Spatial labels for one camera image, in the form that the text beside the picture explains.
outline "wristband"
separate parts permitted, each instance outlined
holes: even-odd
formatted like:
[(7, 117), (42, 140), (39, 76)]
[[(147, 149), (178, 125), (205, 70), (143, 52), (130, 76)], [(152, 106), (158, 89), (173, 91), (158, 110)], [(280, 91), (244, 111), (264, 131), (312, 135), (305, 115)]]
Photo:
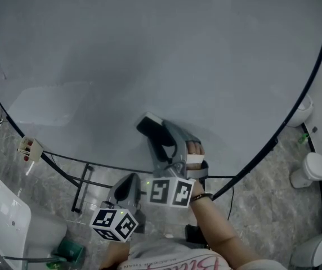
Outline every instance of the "wristband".
[(202, 194), (199, 194), (199, 195), (197, 195), (195, 197), (192, 197), (191, 200), (190, 200), (190, 203), (191, 202), (194, 202), (196, 200), (199, 200), (199, 199), (201, 199), (203, 197), (209, 197), (212, 200), (213, 195), (211, 193), (202, 193)]

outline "person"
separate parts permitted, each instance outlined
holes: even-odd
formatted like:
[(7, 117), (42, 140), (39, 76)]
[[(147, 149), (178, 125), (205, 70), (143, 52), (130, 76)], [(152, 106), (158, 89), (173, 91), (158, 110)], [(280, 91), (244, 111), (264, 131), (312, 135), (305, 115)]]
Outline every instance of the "person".
[[(189, 154), (202, 154), (201, 144), (188, 142)], [(200, 164), (191, 164), (189, 169), (198, 169)], [(194, 183), (191, 197), (204, 190)], [(110, 242), (106, 258), (100, 269), (117, 270), (285, 270), (278, 262), (262, 259), (246, 247), (235, 230), (208, 197), (190, 203), (209, 249), (192, 249), (187, 243), (170, 238), (142, 242), (130, 249), (129, 243)]]

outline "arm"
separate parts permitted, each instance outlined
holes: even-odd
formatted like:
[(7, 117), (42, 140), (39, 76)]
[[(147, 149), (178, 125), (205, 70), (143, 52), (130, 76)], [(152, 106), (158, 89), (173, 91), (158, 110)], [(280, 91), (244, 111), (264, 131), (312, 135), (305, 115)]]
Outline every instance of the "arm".
[(105, 260), (102, 262), (100, 270), (107, 268), (116, 269), (118, 265), (127, 260), (128, 253), (128, 242), (110, 242), (109, 247), (107, 248)]
[[(193, 196), (203, 192), (201, 184), (196, 181)], [(251, 261), (261, 259), (242, 243), (229, 221), (209, 198), (201, 198), (190, 205), (208, 245), (219, 253), (231, 268), (237, 269)]]

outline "bracelet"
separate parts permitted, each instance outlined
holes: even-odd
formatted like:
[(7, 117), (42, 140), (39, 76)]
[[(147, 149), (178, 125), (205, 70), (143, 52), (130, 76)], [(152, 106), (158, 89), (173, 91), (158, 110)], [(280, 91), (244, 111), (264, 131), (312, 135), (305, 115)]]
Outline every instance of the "bracelet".
[(195, 197), (192, 197), (191, 200), (190, 200), (190, 203), (191, 202), (194, 202), (196, 200), (199, 200), (199, 199), (201, 199), (203, 197), (209, 197), (212, 200), (213, 195), (211, 193), (202, 193), (202, 194), (199, 194), (199, 195), (197, 195)]

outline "marble floor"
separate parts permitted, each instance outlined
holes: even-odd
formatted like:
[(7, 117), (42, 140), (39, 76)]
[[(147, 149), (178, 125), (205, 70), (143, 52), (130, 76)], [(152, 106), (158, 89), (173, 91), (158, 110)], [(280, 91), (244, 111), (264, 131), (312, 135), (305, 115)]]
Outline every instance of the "marble floor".
[[(289, 173), (297, 168), (310, 151), (299, 145), (301, 129), (286, 127), (279, 143), (266, 158), (234, 188), (230, 221), (241, 239), (261, 256), (275, 259), (288, 269), (293, 248), (321, 232), (321, 200), (318, 183), (295, 190)], [(87, 249), (82, 269), (98, 269), (107, 247), (88, 224), (93, 210), (106, 198), (108, 190), (89, 185), (83, 187), (78, 206), (81, 214), (71, 212), (76, 188), (56, 173), (43, 160), (32, 166), (16, 152), (20, 137), (9, 123), (0, 126), (0, 179), (25, 201), (32, 201), (67, 221), (67, 237)], [(80, 177), (84, 164), (54, 156), (56, 164), (68, 174)], [(128, 172), (95, 166), (86, 177), (92, 181), (113, 185)], [(207, 179), (206, 189), (219, 190), (228, 179)], [(224, 213), (230, 209), (232, 190), (215, 201)], [(157, 208), (141, 201), (146, 214), (145, 235), (134, 234), (131, 243), (154, 240), (165, 233), (184, 237), (186, 224), (196, 225), (190, 210)], [(0, 269), (9, 269), (0, 257)]]

